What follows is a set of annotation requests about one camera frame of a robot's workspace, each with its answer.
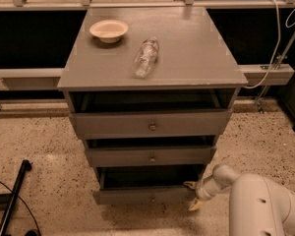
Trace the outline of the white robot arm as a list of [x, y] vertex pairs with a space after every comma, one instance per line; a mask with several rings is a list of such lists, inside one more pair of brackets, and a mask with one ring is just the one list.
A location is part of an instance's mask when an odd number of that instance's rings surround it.
[[190, 210], [230, 191], [229, 236], [295, 236], [295, 192], [264, 176], [217, 164], [210, 176], [184, 185], [196, 195]]

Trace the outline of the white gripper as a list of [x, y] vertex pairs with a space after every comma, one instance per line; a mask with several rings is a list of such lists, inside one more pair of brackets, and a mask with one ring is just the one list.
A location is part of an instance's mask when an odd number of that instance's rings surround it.
[[217, 182], [212, 176], [198, 181], [185, 181], [184, 186], [195, 190], [197, 198], [194, 198], [189, 206], [189, 211], [195, 211], [201, 208], [203, 201], [208, 201], [215, 197], [217, 194], [223, 192], [225, 187]]

